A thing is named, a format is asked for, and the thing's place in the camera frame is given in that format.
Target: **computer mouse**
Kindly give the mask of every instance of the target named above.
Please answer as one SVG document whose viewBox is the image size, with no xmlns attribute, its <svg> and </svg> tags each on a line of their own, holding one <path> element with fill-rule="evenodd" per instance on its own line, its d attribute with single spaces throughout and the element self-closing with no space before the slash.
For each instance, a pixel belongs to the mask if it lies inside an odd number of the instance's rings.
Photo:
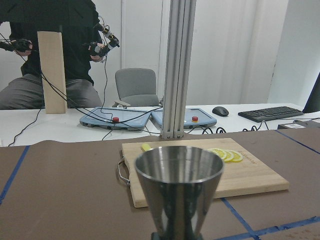
<svg viewBox="0 0 320 240">
<path fill-rule="evenodd" d="M 226 117 L 229 115 L 229 112 L 227 109 L 225 109 L 223 106 L 216 106 L 214 109 L 212 109 L 213 114 L 217 114 L 221 117 Z"/>
</svg>

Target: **wooden block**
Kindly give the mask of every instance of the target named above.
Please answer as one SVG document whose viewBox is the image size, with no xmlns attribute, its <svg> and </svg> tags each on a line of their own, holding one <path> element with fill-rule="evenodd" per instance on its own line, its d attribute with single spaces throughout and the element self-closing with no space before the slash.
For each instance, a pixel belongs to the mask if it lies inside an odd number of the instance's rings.
<svg viewBox="0 0 320 240">
<path fill-rule="evenodd" d="M 67 95 L 62 34 L 54 31 L 38 31 L 37 34 L 42 73 L 52 85 Z M 67 102 L 50 87 L 44 78 L 42 83 L 45 112 L 65 114 Z"/>
<path fill-rule="evenodd" d="M 129 170 L 130 190 L 136 208 L 148 206 L 134 166 L 135 159 L 143 152 L 141 145 L 144 143 L 149 144 L 151 148 L 191 146 L 202 149 L 220 148 L 240 152 L 243 155 L 241 162 L 225 163 L 224 173 L 214 198 L 266 193 L 289 188 L 289 182 L 286 179 L 231 138 L 124 143 L 122 144 L 122 153 Z"/>
</svg>

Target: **person's leg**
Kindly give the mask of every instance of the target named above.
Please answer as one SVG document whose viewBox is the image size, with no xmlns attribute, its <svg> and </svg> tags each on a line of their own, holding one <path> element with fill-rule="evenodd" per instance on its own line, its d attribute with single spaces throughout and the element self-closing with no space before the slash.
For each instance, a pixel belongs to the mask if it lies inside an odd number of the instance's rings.
<svg viewBox="0 0 320 240">
<path fill-rule="evenodd" d="M 102 106 L 97 91 L 92 83 L 86 79 L 67 80 L 66 95 L 68 97 L 68 108 L 95 108 Z"/>
<path fill-rule="evenodd" d="M 0 110 L 40 109 L 43 105 L 41 79 L 31 74 L 14 79 L 0 91 Z"/>
</svg>

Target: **metal jigger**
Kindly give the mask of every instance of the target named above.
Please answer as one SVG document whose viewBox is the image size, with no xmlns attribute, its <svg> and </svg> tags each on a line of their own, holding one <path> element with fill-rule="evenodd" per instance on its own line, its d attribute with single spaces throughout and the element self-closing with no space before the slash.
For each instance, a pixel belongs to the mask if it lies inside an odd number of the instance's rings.
<svg viewBox="0 0 320 240">
<path fill-rule="evenodd" d="M 214 153 L 165 146 L 142 153 L 135 170 L 157 232 L 152 240 L 202 240 L 201 227 L 223 173 Z"/>
</svg>

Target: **jigger base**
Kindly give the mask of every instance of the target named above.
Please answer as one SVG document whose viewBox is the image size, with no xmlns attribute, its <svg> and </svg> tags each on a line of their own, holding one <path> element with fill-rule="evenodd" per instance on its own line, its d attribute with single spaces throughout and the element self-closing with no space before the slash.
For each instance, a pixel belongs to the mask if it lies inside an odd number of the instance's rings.
<svg viewBox="0 0 320 240">
<path fill-rule="evenodd" d="M 151 234 L 151 240 L 161 240 L 161 239 L 160 239 L 159 234 L 157 232 L 153 232 Z M 202 238 L 202 235 L 200 234 L 200 236 L 196 240 L 204 240 L 204 239 Z"/>
</svg>

